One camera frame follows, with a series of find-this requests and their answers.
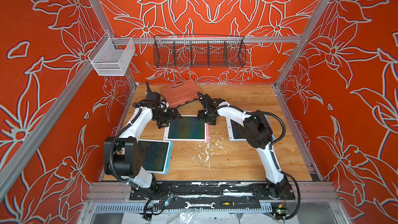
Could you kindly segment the pink framed writing tablet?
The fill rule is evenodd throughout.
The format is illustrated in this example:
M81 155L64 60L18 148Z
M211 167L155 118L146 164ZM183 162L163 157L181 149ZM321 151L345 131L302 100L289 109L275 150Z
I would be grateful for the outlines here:
M209 139L208 124L197 116L182 116L173 120L164 131L167 141L198 141L207 142Z

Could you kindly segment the blue framed tablet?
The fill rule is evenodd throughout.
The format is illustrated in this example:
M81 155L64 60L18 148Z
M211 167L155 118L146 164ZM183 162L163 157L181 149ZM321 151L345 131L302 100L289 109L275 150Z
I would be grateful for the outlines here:
M247 141L249 144L260 147L274 140L274 134L267 117L251 115L242 124L226 118L230 141Z
M150 173L167 175L173 141L139 140L143 168Z

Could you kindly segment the blue framed front tablet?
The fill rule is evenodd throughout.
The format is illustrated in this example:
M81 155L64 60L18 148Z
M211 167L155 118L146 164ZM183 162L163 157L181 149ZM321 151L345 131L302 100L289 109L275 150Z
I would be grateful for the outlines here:
M150 173L167 175L173 141L139 140L143 168Z

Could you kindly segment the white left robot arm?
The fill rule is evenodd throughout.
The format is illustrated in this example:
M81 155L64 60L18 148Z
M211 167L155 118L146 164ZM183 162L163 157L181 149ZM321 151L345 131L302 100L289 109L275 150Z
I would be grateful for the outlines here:
M135 112L127 124L104 142L104 173L117 181L147 189L151 194L156 189L155 176L144 169L139 148L139 138L146 125L155 121L159 129L168 127L173 120L181 118L175 108L158 92L149 91L146 97L133 104Z

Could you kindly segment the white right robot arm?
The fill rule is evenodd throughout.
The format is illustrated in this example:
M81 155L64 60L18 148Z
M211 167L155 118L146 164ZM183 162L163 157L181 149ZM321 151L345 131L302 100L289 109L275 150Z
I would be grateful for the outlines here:
M288 175L283 172L273 146L281 141L286 134L284 122L275 114L269 112L248 112L229 104L224 99L213 99L208 94L197 93L203 109L198 112L198 118L210 125L216 125L219 116L228 118L240 124L245 132L246 141L256 149L266 173L268 195L279 199L288 187ZM274 138L268 116L275 118L282 128L278 138Z

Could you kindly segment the red plastic tool case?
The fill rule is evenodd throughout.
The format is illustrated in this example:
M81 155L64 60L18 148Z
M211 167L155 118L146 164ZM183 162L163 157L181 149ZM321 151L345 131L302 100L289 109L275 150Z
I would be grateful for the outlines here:
M177 108L198 100L200 98L198 92L201 90L192 79L161 89L161 94L165 97L169 108Z

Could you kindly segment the silver open-end wrench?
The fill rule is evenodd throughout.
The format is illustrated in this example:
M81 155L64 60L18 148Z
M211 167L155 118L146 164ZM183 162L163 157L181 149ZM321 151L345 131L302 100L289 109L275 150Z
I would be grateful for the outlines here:
M211 203L190 203L189 201L185 202L185 209L189 209L189 208L193 208L193 207L210 207L212 209L214 209L216 206L215 202L211 202Z

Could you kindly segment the clear plastic wall bin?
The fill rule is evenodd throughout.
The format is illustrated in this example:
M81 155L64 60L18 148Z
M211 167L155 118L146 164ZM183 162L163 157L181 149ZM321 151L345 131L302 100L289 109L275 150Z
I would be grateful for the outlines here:
M135 50L132 38L112 38L105 33L88 59L99 76L124 76Z

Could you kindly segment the yellow handled screwdriver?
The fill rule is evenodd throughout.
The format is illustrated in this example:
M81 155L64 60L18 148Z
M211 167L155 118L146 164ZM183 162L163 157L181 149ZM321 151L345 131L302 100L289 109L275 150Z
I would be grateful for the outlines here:
M239 202L233 202L233 201L223 201L220 203L221 206L238 206L238 205L257 205L257 203L252 203L252 202L243 202L243 203L239 203Z

